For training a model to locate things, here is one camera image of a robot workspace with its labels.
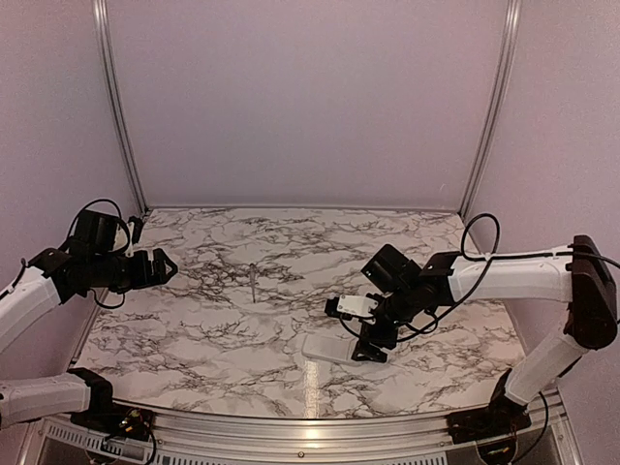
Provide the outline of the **white remote control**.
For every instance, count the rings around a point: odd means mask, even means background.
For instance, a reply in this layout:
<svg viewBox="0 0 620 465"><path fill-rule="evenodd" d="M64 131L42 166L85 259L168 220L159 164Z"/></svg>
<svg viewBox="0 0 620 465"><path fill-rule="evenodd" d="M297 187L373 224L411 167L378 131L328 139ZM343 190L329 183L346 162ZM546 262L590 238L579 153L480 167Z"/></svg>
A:
<svg viewBox="0 0 620 465"><path fill-rule="evenodd" d="M355 365L356 362L353 360L355 345L356 342L353 340L308 334L302 344L301 353L307 358Z"/></svg>

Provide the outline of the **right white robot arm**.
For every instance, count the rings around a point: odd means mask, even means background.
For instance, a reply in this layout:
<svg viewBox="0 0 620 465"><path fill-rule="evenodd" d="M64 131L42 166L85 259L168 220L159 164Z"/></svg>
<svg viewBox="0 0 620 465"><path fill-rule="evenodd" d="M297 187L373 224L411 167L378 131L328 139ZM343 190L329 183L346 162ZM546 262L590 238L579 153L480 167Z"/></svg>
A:
<svg viewBox="0 0 620 465"><path fill-rule="evenodd" d="M480 426L499 434L548 384L570 371L588 352L609 346L618 335L614 260L593 239L539 252L469 255L464 249L434 254L418 265L390 244L363 267L379 290L372 296L352 358L384 363L403 342L407 327L416 338L469 300L539 299L564 302L568 317L498 382L480 412Z"/></svg>

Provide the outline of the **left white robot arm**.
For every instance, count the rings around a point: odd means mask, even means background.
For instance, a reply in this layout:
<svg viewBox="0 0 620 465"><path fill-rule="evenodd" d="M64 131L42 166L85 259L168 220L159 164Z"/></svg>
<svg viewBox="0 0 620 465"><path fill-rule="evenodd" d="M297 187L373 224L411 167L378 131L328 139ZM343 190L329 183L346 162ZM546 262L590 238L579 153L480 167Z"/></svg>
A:
<svg viewBox="0 0 620 465"><path fill-rule="evenodd" d="M136 250L143 222L95 210L93 201L74 218L64 242L23 261L15 280L1 293L1 347L7 349L34 323L75 296L97 290L125 296L130 291L168 284L177 264L157 248ZM1 383L1 426L56 414L91 420L103 431L121 424L113 387L88 369Z"/></svg>

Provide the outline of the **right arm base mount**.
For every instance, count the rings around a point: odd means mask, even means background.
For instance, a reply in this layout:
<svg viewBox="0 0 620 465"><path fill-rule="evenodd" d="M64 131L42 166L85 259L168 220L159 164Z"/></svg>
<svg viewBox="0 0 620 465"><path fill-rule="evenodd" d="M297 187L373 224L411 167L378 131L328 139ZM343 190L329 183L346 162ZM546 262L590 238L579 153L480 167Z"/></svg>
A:
<svg viewBox="0 0 620 465"><path fill-rule="evenodd" d="M451 413L447 416L448 431L455 444L510 435L529 428L532 421L524 408L491 407Z"/></svg>

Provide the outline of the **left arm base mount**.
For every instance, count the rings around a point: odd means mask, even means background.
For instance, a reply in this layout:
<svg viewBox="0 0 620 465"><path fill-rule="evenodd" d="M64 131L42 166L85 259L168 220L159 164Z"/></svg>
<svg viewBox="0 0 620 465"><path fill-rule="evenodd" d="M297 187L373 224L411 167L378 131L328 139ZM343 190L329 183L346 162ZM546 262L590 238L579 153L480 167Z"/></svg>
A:
<svg viewBox="0 0 620 465"><path fill-rule="evenodd" d="M155 414L152 410L113 403L102 412L72 413L73 424L106 434L106 438L129 438L148 442Z"/></svg>

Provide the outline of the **front aluminium rail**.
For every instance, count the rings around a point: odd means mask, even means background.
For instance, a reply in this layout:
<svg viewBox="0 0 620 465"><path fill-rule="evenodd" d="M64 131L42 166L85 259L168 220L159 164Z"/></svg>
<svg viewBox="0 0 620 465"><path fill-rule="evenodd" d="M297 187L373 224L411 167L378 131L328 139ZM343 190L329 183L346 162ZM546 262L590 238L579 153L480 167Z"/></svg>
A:
<svg viewBox="0 0 620 465"><path fill-rule="evenodd" d="M383 418L249 418L154 408L156 442L104 439L66 415L32 425L22 464L479 464L516 442L520 464L580 464L571 424L551 391L530 404L532 424L457 444L446 412Z"/></svg>

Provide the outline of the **left aluminium frame post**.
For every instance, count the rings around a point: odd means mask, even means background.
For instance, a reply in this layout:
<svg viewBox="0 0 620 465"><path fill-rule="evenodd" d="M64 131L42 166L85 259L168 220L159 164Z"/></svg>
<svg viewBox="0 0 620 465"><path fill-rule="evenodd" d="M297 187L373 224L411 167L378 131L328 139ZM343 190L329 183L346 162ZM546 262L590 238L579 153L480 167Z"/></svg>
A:
<svg viewBox="0 0 620 465"><path fill-rule="evenodd" d="M144 215L148 212L148 204L140 182L138 165L122 105L110 31L108 2L105 0L93 0L92 9L103 66L105 88L108 93L113 126L118 139L122 162L138 212L140 215Z"/></svg>

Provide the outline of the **aluminium frame post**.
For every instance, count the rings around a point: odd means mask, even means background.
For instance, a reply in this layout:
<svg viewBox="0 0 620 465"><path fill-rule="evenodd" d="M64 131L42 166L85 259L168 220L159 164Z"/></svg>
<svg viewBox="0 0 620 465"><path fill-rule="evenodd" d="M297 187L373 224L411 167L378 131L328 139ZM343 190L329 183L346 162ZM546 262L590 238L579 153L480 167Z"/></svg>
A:
<svg viewBox="0 0 620 465"><path fill-rule="evenodd" d="M510 0L507 2L499 57L495 77L492 82L489 103L483 120L474 162L458 209L458 214L462 219L466 219L473 209L482 183L484 170L490 158L497 124L510 85L521 10L522 2L520 0Z"/></svg>
<svg viewBox="0 0 620 465"><path fill-rule="evenodd" d="M105 0L93 0L92 9L103 66L105 88L108 93L113 126L118 139L122 162L138 212L140 215L144 215L148 212L148 204L140 182L138 165L122 105L110 31L108 2Z"/></svg>

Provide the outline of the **right aluminium frame post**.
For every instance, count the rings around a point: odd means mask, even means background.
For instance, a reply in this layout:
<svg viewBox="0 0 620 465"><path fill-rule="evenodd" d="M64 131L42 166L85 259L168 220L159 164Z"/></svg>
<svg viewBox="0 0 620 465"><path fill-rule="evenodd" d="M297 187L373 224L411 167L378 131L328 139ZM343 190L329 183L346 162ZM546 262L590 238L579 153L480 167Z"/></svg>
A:
<svg viewBox="0 0 620 465"><path fill-rule="evenodd" d="M483 120L474 162L458 209L458 214L462 219L466 219L473 209L482 183L484 170L490 158L497 124L510 85L521 10L522 2L520 0L510 0L507 2L499 57L495 77L492 82L489 103Z"/></svg>

